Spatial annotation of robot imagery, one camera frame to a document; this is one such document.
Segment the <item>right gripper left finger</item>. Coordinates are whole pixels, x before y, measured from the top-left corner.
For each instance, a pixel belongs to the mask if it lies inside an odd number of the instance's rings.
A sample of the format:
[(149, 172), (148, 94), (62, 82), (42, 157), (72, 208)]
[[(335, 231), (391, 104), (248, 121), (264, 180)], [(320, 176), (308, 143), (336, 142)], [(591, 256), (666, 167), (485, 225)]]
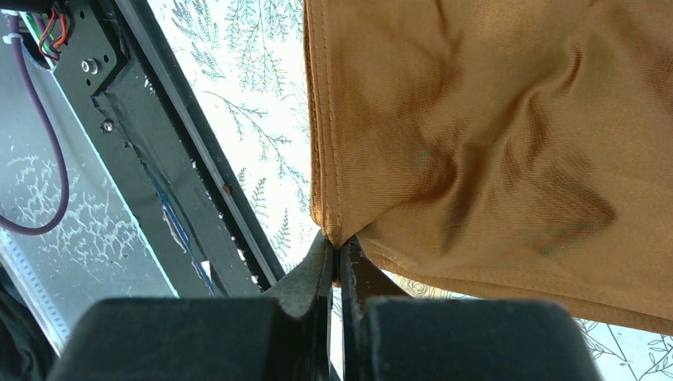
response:
[(109, 298), (79, 319), (51, 380), (327, 380), (332, 245), (260, 296)]

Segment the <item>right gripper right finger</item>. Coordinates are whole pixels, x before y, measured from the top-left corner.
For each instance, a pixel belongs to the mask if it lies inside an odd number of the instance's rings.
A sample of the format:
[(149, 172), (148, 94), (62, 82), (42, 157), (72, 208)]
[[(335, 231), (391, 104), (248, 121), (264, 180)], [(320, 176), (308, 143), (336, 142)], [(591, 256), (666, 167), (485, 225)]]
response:
[(360, 243), (340, 250), (349, 380), (597, 380), (582, 334), (551, 302), (413, 298)]

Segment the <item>orange cloth napkin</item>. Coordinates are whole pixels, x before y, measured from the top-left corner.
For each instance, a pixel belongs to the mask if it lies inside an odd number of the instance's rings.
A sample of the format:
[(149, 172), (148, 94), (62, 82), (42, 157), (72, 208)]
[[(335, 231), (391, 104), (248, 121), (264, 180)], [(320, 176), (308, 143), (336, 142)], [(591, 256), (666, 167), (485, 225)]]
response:
[(332, 244), (671, 334), (671, 2), (307, 1), (303, 28)]

